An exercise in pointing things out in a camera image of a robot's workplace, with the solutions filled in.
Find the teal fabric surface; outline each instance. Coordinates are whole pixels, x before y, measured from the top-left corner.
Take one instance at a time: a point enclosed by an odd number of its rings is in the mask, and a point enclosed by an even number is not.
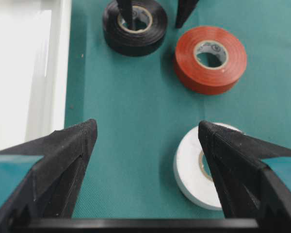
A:
[[[204,119],[291,148],[291,0],[200,0],[179,30],[178,1],[158,2],[169,19],[163,45],[126,57],[103,38],[109,1],[73,1],[65,124],[98,125],[74,217],[223,217],[187,200],[173,174],[180,140]],[[194,93],[174,73],[177,40],[200,25],[224,28],[246,48],[247,70],[225,94]]]
[[[291,191],[291,157],[262,159]]]
[[[41,158],[39,155],[0,155],[0,207]]]

